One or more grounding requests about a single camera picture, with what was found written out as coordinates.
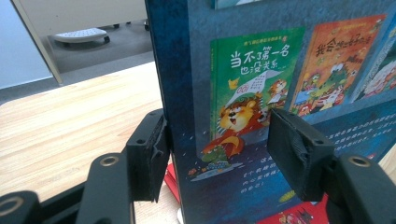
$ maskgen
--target screw hole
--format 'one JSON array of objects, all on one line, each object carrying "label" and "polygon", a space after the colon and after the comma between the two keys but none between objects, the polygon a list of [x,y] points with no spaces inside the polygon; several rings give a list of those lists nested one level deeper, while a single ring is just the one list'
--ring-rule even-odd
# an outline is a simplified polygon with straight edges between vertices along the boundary
[{"label": "screw hole", "polygon": [[0,217],[15,212],[23,205],[23,198],[15,196],[0,202]]},{"label": "screw hole", "polygon": [[103,166],[111,166],[111,165],[116,164],[118,161],[119,161],[118,157],[109,156],[109,157],[103,158],[100,161],[100,164]]},{"label": "screw hole", "polygon": [[136,141],[137,144],[144,144],[145,142],[146,142],[146,140],[143,140],[143,139],[138,139]]},{"label": "screw hole", "polygon": [[361,167],[369,167],[370,166],[370,162],[368,162],[366,159],[361,158],[361,157],[350,157],[349,161],[357,166],[361,166]]},{"label": "screw hole", "polygon": [[318,139],[314,140],[314,142],[315,142],[316,144],[319,144],[319,145],[324,144],[324,142],[323,142],[322,140],[318,140]]}]

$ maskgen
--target children's book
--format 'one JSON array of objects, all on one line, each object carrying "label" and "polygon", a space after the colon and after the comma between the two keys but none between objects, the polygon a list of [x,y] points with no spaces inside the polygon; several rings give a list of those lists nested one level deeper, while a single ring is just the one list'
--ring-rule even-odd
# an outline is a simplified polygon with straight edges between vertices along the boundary
[{"label": "children's book", "polygon": [[[390,9],[394,15],[396,4]],[[351,93],[350,101],[367,98],[396,88],[396,15],[389,15],[378,35],[378,47],[373,59],[365,64],[361,79]]]},{"label": "children's book", "polygon": [[[176,200],[180,203],[180,197],[177,192],[177,181],[174,170],[174,165],[171,163],[166,169],[165,183],[174,194]],[[256,222],[257,224],[327,224],[329,223],[326,213],[326,203],[328,196],[324,195],[320,202],[306,202],[298,204],[285,211],[277,213],[271,217],[265,218]]]},{"label": "children's book", "polygon": [[[366,32],[365,24],[372,24],[372,33],[354,33],[347,39],[351,48],[356,48],[355,43],[367,48],[367,44],[361,43],[363,38],[365,42],[369,36],[368,42],[375,38],[380,19],[385,18],[382,15],[393,1],[373,4],[371,0],[262,0],[215,10],[211,1],[146,0],[184,223],[256,223],[301,203],[267,151],[265,107],[282,106],[283,102],[285,108],[291,105],[292,92],[295,93],[305,55],[311,52],[308,49],[315,39],[317,25],[362,20],[352,22],[349,28],[355,30],[355,26],[360,26]],[[263,38],[252,38],[255,35]],[[236,41],[239,38],[247,41]],[[271,47],[268,56],[271,61],[276,59],[278,68],[263,70],[262,61],[262,70],[256,73],[251,56],[258,55],[249,43],[268,41],[268,38],[274,41],[260,46],[261,57],[265,55],[263,48]],[[337,43],[341,41],[346,40],[336,38]],[[286,52],[286,45],[289,54],[283,57],[280,52]],[[350,61],[359,63],[361,60],[354,56],[351,55]],[[235,74],[232,66],[238,66]],[[346,68],[352,71],[354,66],[336,66],[334,71]],[[285,80],[286,88],[271,95],[268,90],[279,79]],[[345,78],[336,79],[338,84],[346,83]],[[248,85],[254,91],[235,95],[238,90],[247,91]],[[335,155],[350,151],[379,161],[395,143],[396,94],[393,93],[383,91],[304,119],[334,141]],[[233,113],[236,115],[246,107],[237,106],[233,111],[227,111],[227,107],[250,97],[257,101],[248,100],[250,109],[244,112],[252,120],[245,124],[258,125],[242,132],[243,125],[233,126],[236,124]],[[257,105],[260,107],[253,113],[252,108]],[[221,112],[228,113],[229,118],[224,122],[228,125],[218,127],[215,121]],[[231,127],[241,133],[227,133]]]},{"label": "children's book", "polygon": [[211,3],[213,8],[220,9],[224,7],[235,7],[235,6],[240,6],[247,3],[259,2],[259,1],[262,0],[211,0]]},{"label": "children's book", "polygon": [[304,116],[342,104],[385,17],[317,25],[290,111]]},{"label": "children's book", "polygon": [[303,36],[304,28],[296,28],[211,42],[215,145],[268,126],[269,109],[285,104]]}]

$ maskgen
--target book title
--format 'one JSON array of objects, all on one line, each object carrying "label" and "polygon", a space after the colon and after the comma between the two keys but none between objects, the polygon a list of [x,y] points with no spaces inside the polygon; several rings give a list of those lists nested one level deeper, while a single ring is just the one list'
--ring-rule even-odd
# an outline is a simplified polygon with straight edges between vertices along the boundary
[{"label": "book title", "polygon": [[[263,38],[255,40],[250,44],[264,43],[271,40],[271,38]],[[231,54],[230,66],[232,69],[239,68],[242,76],[252,73],[262,73],[270,69],[274,70],[278,67],[278,57],[286,58],[289,55],[289,49],[290,45],[284,44],[279,49],[272,46],[264,46],[258,51],[250,50],[248,52],[242,52],[236,50]]]},{"label": "book title", "polygon": [[334,50],[346,49],[356,45],[366,45],[370,43],[372,37],[370,35],[363,36],[361,34],[356,34],[352,36],[349,40],[337,40],[336,37],[329,41],[327,44],[319,44],[316,51],[316,56],[323,55],[326,52],[333,52]]}]

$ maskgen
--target cartoon character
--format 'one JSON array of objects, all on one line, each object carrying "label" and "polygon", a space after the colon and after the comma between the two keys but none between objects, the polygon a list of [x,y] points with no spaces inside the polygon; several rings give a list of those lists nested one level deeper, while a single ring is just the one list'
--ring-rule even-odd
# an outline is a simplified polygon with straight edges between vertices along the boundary
[{"label": "cartoon character", "polygon": [[281,107],[285,104],[285,98],[288,94],[286,90],[286,80],[278,79],[271,85],[270,90],[268,91],[271,94],[271,100],[267,103],[272,107]]},{"label": "cartoon character", "polygon": [[307,81],[303,83],[304,91],[312,91],[317,87],[317,83],[320,79],[320,73],[314,73]]},{"label": "cartoon character", "polygon": [[389,88],[392,89],[394,86],[394,78],[396,78],[396,61],[388,63],[377,74],[375,74],[375,77],[364,89],[364,97],[369,97],[382,92],[386,89],[388,83]]},{"label": "cartoon character", "polygon": [[298,115],[301,116],[305,116],[305,115],[309,115],[311,113],[311,108],[312,105],[311,104],[306,104],[303,107],[300,108],[300,111],[298,112]]},{"label": "cartoon character", "polygon": [[309,214],[304,208],[303,212],[300,210],[298,213],[293,214],[284,214],[280,213],[281,218],[279,219],[279,223],[281,224],[310,224],[311,220],[314,219],[311,214]]},{"label": "cartoon character", "polygon": [[323,94],[320,99],[317,101],[317,106],[320,107],[320,110],[324,110],[330,108],[334,105],[337,105],[343,98],[344,94],[343,87],[338,86],[337,89],[331,91],[329,94]]},{"label": "cartoon character", "polygon": [[216,146],[224,148],[227,158],[240,153],[245,142],[239,135],[263,127],[261,120],[264,114],[260,107],[261,102],[262,94],[257,92],[254,96],[242,98],[223,107],[219,113],[219,127],[225,132],[203,149],[204,155]]},{"label": "cartoon character", "polygon": [[228,79],[228,87],[230,88],[230,90],[233,91],[236,88],[238,88],[238,82],[239,82],[239,78],[234,79],[234,80]]},{"label": "cartoon character", "polygon": [[343,63],[335,64],[332,67],[329,78],[315,91],[310,92],[311,98],[317,98],[311,113],[316,113],[319,110],[341,103],[339,100],[342,97],[339,97],[339,95],[344,94],[344,91],[346,91],[347,74],[347,67]]},{"label": "cartoon character", "polygon": [[260,114],[260,116],[257,119],[257,121],[264,126],[268,126],[270,124],[269,123],[270,112],[268,111],[268,107],[266,106],[264,109],[260,110],[259,114]]},{"label": "cartoon character", "polygon": [[202,157],[202,161],[209,162],[207,165],[208,170],[222,169],[231,166],[228,163],[227,155],[222,146],[215,146],[213,149],[207,151]]}]

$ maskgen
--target green book cover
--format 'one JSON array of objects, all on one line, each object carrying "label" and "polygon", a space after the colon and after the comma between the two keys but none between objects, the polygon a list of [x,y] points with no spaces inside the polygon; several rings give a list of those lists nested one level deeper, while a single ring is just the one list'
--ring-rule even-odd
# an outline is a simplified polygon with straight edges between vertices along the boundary
[{"label": "green book cover", "polygon": [[304,28],[211,42],[211,138],[268,126],[268,110],[283,107],[302,47]]}]

